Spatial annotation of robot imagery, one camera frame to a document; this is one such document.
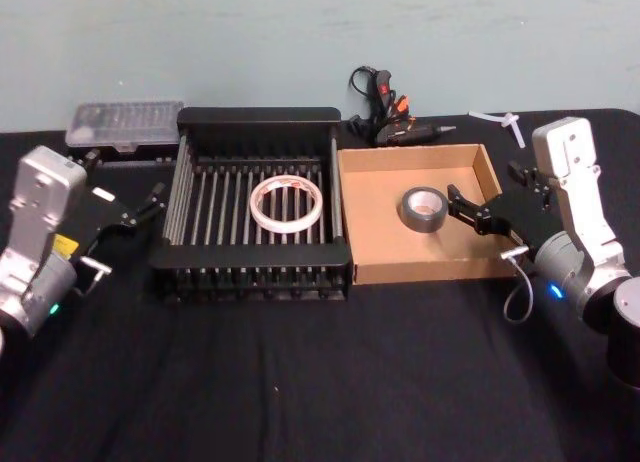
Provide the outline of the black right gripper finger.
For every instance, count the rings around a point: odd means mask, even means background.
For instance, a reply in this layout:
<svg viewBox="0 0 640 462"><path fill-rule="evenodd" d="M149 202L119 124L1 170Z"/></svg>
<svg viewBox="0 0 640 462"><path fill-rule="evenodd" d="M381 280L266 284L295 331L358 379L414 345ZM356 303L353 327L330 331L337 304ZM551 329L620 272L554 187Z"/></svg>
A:
<svg viewBox="0 0 640 462"><path fill-rule="evenodd" d="M551 186L547 176L541 174L537 167L523 167L516 161L508 163L509 177L534 194L534 199L541 204L543 211L551 205Z"/></svg>
<svg viewBox="0 0 640 462"><path fill-rule="evenodd" d="M482 205L466 199L454 184L447 186L448 214L469 225L479 235L503 235L504 223L494 214L498 197Z"/></svg>

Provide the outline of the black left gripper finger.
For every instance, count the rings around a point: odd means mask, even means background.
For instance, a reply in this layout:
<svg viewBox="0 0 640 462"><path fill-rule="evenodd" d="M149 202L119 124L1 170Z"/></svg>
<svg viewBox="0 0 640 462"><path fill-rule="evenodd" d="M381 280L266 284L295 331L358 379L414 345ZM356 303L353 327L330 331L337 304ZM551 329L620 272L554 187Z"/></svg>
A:
<svg viewBox="0 0 640 462"><path fill-rule="evenodd" d="M69 160L82 167L87 175L91 175L101 161L101 151L99 149L91 149L82 157L70 155Z"/></svg>
<svg viewBox="0 0 640 462"><path fill-rule="evenodd" d="M121 215L121 224L125 227L140 228L152 222L165 208L165 204L161 200L161 195L164 190L164 183L159 182L155 184L151 192L137 209Z"/></svg>

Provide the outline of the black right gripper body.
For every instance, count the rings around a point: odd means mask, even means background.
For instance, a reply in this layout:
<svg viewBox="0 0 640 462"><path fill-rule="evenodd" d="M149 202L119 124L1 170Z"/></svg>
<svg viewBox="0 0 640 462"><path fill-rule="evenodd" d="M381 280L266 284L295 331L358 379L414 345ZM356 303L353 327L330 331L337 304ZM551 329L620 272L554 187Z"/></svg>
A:
<svg viewBox="0 0 640 462"><path fill-rule="evenodd" d="M564 231L562 222L550 208L551 194L543 190L510 190L492 200L492 218L497 233L530 252L552 236Z"/></svg>

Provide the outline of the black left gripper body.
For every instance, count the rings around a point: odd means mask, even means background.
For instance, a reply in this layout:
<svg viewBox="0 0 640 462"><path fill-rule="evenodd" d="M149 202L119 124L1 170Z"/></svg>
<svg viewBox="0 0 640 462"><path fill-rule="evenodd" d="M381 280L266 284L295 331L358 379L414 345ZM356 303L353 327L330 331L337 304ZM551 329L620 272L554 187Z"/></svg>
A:
<svg viewBox="0 0 640 462"><path fill-rule="evenodd" d="M114 235L131 235L137 217L113 194L100 187L86 188L56 231L53 250L71 264L88 256Z"/></svg>

